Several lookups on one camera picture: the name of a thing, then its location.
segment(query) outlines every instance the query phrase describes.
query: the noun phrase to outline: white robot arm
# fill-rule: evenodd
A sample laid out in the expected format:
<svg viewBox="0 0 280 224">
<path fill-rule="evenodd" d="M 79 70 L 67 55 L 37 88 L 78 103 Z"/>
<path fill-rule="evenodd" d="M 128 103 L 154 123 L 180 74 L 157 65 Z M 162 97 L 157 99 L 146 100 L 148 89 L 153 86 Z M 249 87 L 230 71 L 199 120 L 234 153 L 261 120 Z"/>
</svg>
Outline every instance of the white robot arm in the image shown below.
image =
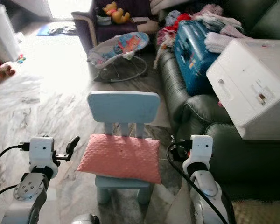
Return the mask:
<svg viewBox="0 0 280 224">
<path fill-rule="evenodd" d="M 3 224 L 36 224 L 39 212 L 47 199 L 49 181 L 58 173 L 60 162 L 69 161 L 80 138 L 73 138 L 67 145 L 66 154 L 56 154 L 54 139 L 32 138 L 29 145 L 30 173 L 24 174 L 14 189 L 11 205 L 5 213 Z"/>
<path fill-rule="evenodd" d="M 236 223 L 229 198 L 227 198 L 226 194 L 223 194 L 220 185 L 209 171 L 209 161 L 212 156 L 213 146 L 212 137 L 208 135 L 192 135 L 190 141 L 185 142 L 185 144 L 182 142 L 178 144 L 186 146 L 185 149 L 189 147 L 189 151 L 186 150 L 189 157 L 182 164 L 183 175 L 186 175 L 184 177 L 188 177 L 188 181 L 192 182 L 200 190 L 200 193 L 198 193 L 193 188 L 194 186 L 190 188 L 192 224 Z M 205 201 L 202 194 L 222 215 L 224 222 L 214 208 L 210 207 L 209 203 Z"/>
</svg>

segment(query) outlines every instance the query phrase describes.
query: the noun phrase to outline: pink cushion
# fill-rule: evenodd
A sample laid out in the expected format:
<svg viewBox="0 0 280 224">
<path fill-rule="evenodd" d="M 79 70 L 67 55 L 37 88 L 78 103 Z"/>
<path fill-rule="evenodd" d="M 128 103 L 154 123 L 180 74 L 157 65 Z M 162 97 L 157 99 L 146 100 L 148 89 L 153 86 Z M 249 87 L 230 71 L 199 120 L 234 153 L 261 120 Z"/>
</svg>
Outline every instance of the pink cushion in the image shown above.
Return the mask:
<svg viewBox="0 0 280 224">
<path fill-rule="evenodd" d="M 92 134 L 78 171 L 161 184 L 159 140 Z"/>
</svg>

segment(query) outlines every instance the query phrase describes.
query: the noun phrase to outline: blue suitcase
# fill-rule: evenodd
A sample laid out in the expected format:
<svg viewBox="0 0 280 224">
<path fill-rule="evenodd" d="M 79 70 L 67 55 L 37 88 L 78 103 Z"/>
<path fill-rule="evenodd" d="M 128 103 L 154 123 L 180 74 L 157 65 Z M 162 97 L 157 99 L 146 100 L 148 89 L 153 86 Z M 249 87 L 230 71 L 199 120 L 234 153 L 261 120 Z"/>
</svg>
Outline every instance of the blue suitcase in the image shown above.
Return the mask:
<svg viewBox="0 0 280 224">
<path fill-rule="evenodd" d="M 174 53 L 189 95 L 211 93 L 206 70 L 219 54 L 209 52 L 204 44 L 209 30 L 197 21 L 181 21 L 176 34 Z"/>
</svg>

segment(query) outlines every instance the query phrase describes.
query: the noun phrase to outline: teddy bear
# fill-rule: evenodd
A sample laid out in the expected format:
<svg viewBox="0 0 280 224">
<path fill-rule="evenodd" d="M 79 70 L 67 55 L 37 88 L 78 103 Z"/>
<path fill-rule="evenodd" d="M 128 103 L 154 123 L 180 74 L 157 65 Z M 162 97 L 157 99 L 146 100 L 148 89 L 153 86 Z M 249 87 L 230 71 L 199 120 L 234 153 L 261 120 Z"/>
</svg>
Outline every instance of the teddy bear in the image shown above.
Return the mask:
<svg viewBox="0 0 280 224">
<path fill-rule="evenodd" d="M 12 76 L 15 74 L 15 70 L 11 67 L 9 63 L 4 63 L 0 66 L 0 79 L 6 76 Z"/>
<path fill-rule="evenodd" d="M 111 4 L 106 5 L 106 7 L 104 7 L 103 10 L 106 12 L 108 16 L 111 16 L 112 20 L 117 24 L 125 23 L 130 18 L 129 13 L 125 13 L 125 15 L 123 16 L 123 9 L 122 8 L 117 9 L 117 5 L 115 1 L 112 2 Z"/>
</svg>

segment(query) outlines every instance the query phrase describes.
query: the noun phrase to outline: white cabinet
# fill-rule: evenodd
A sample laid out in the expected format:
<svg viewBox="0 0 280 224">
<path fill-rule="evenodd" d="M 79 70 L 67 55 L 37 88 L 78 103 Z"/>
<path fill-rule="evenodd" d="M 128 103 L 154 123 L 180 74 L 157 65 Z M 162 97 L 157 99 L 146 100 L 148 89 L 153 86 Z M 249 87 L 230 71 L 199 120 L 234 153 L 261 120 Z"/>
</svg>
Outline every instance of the white cabinet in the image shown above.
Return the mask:
<svg viewBox="0 0 280 224">
<path fill-rule="evenodd" d="M 244 140 L 280 140 L 280 41 L 235 39 L 206 74 Z"/>
</svg>

